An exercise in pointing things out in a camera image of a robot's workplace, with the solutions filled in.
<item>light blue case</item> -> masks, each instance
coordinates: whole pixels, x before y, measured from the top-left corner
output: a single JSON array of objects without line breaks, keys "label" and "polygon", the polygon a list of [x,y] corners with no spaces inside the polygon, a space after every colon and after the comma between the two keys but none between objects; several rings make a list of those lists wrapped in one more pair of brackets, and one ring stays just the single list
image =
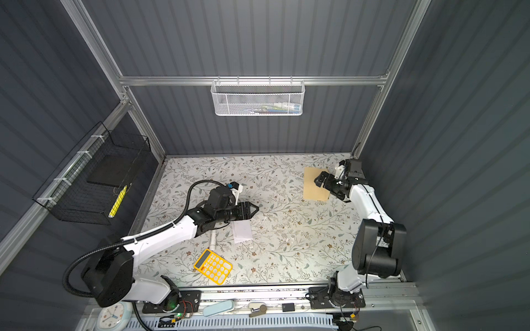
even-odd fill
[{"label": "light blue case", "polygon": [[204,308],[202,310],[202,315],[204,317],[210,317],[213,315],[221,314],[222,312],[232,311],[234,310],[234,307],[235,304],[232,300],[226,300]]}]

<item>alarm clock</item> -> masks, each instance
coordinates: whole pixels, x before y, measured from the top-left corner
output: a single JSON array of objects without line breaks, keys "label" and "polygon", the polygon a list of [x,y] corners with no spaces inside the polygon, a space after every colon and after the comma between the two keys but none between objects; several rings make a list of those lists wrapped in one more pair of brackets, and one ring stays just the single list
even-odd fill
[{"label": "alarm clock", "polygon": [[101,310],[95,325],[96,331],[121,331],[125,329],[133,312],[133,304],[120,301]]}]

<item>clock face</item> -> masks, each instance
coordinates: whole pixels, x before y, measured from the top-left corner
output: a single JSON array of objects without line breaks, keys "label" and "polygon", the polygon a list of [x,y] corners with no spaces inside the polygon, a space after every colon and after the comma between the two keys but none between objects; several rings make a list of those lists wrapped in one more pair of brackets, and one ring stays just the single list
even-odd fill
[{"label": "clock face", "polygon": [[103,308],[99,315],[98,327],[100,329],[111,329],[120,323],[125,309],[121,303]]}]

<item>calculator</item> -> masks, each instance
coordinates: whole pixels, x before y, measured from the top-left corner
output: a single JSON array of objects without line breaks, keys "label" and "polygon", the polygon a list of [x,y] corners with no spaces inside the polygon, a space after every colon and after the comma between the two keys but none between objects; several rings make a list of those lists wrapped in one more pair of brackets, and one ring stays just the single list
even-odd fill
[{"label": "calculator", "polygon": [[193,267],[217,285],[222,285],[232,271],[231,263],[209,249],[204,251]]}]

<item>leaf pattern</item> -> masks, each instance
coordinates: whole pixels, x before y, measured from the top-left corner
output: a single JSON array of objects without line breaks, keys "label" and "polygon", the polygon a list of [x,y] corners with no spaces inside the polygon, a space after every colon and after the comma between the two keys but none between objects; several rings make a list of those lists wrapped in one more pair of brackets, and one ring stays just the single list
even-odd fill
[{"label": "leaf pattern", "polygon": [[[143,231],[177,217],[193,182],[236,181],[243,185],[240,200],[260,206],[260,211],[251,220],[252,241],[235,245],[231,226],[218,230],[216,253],[234,266],[224,284],[325,280],[337,267],[350,263],[360,219],[351,203],[333,196],[328,201],[304,200],[304,167],[333,172],[336,163],[348,157],[305,154],[170,159]],[[213,187],[197,185],[190,206],[206,200]],[[209,243],[208,232],[183,241],[146,260],[139,271],[167,275],[182,287],[213,285],[193,268]]]}]

